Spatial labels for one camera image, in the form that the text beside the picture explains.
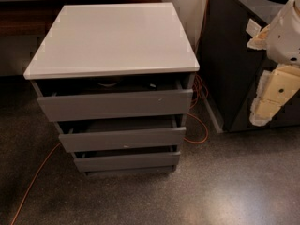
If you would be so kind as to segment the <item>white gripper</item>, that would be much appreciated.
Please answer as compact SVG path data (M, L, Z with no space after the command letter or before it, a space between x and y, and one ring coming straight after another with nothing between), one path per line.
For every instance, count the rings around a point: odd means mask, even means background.
M250 123L262 127L300 89L300 0L289 0L270 26L251 38L247 46L252 50L267 48L268 58L278 63L273 71L262 73L250 107Z

